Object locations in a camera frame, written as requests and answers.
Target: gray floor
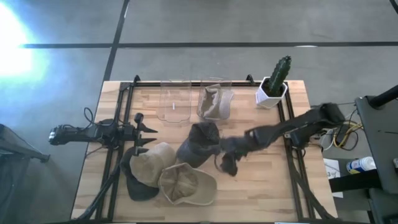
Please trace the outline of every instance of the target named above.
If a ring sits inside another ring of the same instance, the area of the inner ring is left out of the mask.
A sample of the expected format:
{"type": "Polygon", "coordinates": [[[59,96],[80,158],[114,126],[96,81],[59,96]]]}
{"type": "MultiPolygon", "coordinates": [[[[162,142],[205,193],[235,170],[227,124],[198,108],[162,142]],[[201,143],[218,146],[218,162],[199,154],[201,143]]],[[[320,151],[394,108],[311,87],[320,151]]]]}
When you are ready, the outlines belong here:
{"type": "MultiPolygon", "coordinates": [[[[111,43],[122,0],[1,1],[0,44],[111,43]]],[[[397,41],[398,15],[387,0],[133,0],[121,42],[397,41]]],[[[83,108],[95,109],[110,49],[24,49],[0,52],[0,123],[42,152],[32,161],[13,223],[68,220],[86,144],[51,146],[58,124],[84,126],[83,108]]],[[[278,47],[119,49],[111,80],[260,79],[276,61],[293,58],[289,79],[305,80],[312,105],[353,102],[398,83],[398,47],[278,47]]],[[[344,114],[353,105],[341,106],[344,114]]],[[[366,138],[352,152],[331,148],[327,158],[369,155],[366,138]]],[[[365,214],[339,215],[362,220],[365,214]]]]}

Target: white pot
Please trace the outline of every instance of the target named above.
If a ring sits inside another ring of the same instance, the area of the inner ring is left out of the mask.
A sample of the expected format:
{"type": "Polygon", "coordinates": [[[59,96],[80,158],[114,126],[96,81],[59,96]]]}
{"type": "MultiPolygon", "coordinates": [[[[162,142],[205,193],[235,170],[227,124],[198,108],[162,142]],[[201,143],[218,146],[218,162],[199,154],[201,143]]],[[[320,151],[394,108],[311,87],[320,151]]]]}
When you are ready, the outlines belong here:
{"type": "Polygon", "coordinates": [[[270,97],[261,88],[262,84],[268,79],[270,79],[270,77],[264,77],[262,79],[260,87],[256,92],[256,103],[258,106],[270,109],[273,106],[275,106],[281,99],[283,99],[283,97],[285,96],[286,91],[287,91],[287,85],[285,83],[282,84],[283,92],[280,97],[270,97]]]}

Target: dark fabric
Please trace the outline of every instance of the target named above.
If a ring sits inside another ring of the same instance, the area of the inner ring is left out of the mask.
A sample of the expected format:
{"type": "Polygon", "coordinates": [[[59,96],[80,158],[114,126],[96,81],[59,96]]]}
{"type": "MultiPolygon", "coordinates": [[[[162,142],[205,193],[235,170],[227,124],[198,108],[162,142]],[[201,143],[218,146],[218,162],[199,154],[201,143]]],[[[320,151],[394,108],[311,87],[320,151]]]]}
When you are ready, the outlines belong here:
{"type": "MultiPolygon", "coordinates": [[[[148,149],[138,149],[138,153],[147,152],[148,149]]],[[[149,187],[141,182],[139,182],[131,173],[130,168],[130,159],[133,155],[133,148],[128,149],[121,161],[120,161],[120,169],[126,176],[127,182],[127,190],[129,192],[129,196],[131,200],[141,202],[149,200],[155,197],[159,193],[159,188],[157,187],[149,187]]]]}
{"type": "Polygon", "coordinates": [[[193,124],[188,138],[177,151],[177,159],[193,168],[202,165],[212,154],[219,154],[220,134],[215,123],[193,124]]]}

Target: wooden table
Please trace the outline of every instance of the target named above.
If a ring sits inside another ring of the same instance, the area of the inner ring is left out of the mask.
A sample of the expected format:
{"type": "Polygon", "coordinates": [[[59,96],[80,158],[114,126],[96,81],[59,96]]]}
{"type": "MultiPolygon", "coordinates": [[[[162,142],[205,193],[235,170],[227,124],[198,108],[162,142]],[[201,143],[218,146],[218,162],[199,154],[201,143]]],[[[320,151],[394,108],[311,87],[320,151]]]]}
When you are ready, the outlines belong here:
{"type": "MultiPolygon", "coordinates": [[[[304,82],[288,81],[290,95],[296,116],[310,109],[304,82]]],[[[96,122],[112,118],[116,107],[120,82],[104,82],[98,103],[96,122]]],[[[256,108],[257,87],[232,87],[234,97],[231,102],[229,119],[217,122],[222,135],[240,136],[244,130],[264,124],[277,124],[277,108],[265,110],[256,108]]],[[[144,138],[157,138],[145,145],[150,149],[160,142],[169,143],[175,150],[187,138],[193,123],[200,122],[197,116],[199,88],[192,87],[192,110],[188,123],[170,124],[160,121],[156,111],[159,105],[159,87],[135,87],[132,97],[130,120],[136,113],[144,114],[144,124],[159,133],[143,134],[144,138]]],[[[99,145],[90,143],[88,151],[99,145]]],[[[127,142],[125,150],[132,146],[127,142]]],[[[100,189],[106,149],[91,154],[84,163],[80,184],[72,212],[78,217],[92,202],[100,189]]],[[[307,148],[304,157],[310,188],[320,203],[330,214],[337,217],[328,178],[320,149],[307,148]]],[[[190,204],[172,205],[162,194],[146,202],[134,202],[127,193],[126,178],[120,176],[118,196],[114,211],[114,222],[294,222],[297,221],[294,199],[291,190],[289,170],[282,138],[266,150],[250,153],[239,163],[236,177],[216,170],[213,159],[208,159],[199,169],[217,179],[216,200],[209,206],[190,204]]],[[[105,200],[104,214],[108,211],[109,193],[105,200]]]]}

